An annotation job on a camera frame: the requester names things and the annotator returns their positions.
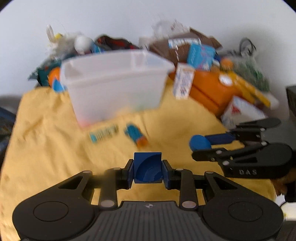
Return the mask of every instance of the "blue package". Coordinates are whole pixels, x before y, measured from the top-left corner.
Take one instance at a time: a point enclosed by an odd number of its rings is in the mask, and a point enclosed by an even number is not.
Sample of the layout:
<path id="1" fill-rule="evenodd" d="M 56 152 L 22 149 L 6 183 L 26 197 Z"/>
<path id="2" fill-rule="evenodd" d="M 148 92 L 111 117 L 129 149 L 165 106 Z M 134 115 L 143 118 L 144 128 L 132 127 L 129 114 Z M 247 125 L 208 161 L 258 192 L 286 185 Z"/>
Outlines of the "blue package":
<path id="1" fill-rule="evenodd" d="M 187 58 L 187 63 L 195 69 L 210 70 L 216 50 L 207 45 L 192 44 Z"/>

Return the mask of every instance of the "brown package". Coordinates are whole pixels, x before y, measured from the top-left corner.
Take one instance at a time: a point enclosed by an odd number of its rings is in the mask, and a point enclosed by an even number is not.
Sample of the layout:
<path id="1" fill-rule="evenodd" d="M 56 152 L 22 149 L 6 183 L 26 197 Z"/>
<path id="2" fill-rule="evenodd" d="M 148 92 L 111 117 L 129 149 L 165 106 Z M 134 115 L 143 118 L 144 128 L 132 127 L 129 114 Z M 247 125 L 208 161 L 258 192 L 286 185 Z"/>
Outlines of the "brown package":
<path id="1" fill-rule="evenodd" d="M 202 33 L 190 28 L 189 33 L 176 35 L 169 39 L 179 39 L 179 38 L 199 38 L 202 44 L 211 46 L 215 49 L 221 47 L 222 45 L 214 38 L 207 37 Z M 170 49 L 168 45 L 169 39 L 163 39 L 152 43 L 149 48 L 151 52 L 154 52 L 170 61 L 172 61 L 175 66 L 178 62 L 186 63 L 188 51 L 190 48 L 189 44 L 178 46 L 178 49 Z"/>

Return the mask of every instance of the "orange ball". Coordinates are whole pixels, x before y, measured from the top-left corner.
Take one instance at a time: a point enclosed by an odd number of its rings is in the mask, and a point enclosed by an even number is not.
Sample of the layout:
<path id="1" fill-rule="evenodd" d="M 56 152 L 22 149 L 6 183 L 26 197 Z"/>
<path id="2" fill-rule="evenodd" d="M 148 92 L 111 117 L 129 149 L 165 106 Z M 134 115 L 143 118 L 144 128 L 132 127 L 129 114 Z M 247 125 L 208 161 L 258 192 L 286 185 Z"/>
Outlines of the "orange ball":
<path id="1" fill-rule="evenodd" d="M 60 67 L 56 67 L 49 72 L 48 83 L 50 86 L 52 86 L 52 83 L 55 79 L 59 81 L 59 71 L 60 71 Z"/>
<path id="2" fill-rule="evenodd" d="M 228 58 L 223 58 L 220 61 L 220 66 L 222 70 L 232 70 L 233 69 L 233 62 Z"/>

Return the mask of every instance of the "gray gripper base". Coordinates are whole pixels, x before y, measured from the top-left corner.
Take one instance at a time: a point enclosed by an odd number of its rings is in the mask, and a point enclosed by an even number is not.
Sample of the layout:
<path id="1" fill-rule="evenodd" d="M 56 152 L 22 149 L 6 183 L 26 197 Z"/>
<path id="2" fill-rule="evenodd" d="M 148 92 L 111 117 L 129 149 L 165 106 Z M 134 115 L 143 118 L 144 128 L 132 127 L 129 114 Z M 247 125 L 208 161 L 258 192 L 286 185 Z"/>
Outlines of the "gray gripper base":
<path id="1" fill-rule="evenodd" d="M 181 210 L 174 201 L 125 201 L 116 210 L 102 212 L 87 231 L 68 240 L 226 241 L 211 232 L 196 212 Z"/>

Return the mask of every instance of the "white rabbit ear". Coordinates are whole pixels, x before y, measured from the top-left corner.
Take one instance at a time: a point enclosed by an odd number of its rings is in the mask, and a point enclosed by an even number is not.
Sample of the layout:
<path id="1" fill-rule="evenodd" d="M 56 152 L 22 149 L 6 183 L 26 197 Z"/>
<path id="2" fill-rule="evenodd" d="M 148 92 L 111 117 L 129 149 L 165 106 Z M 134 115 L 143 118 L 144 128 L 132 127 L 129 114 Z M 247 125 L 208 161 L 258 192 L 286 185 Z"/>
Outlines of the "white rabbit ear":
<path id="1" fill-rule="evenodd" d="M 54 31 L 52 30 L 52 27 L 50 25 L 48 25 L 46 27 L 46 33 L 47 33 L 47 37 L 48 37 L 49 41 L 52 42 L 52 43 L 55 43 L 56 39 L 55 39 L 55 36 L 54 36 Z"/>

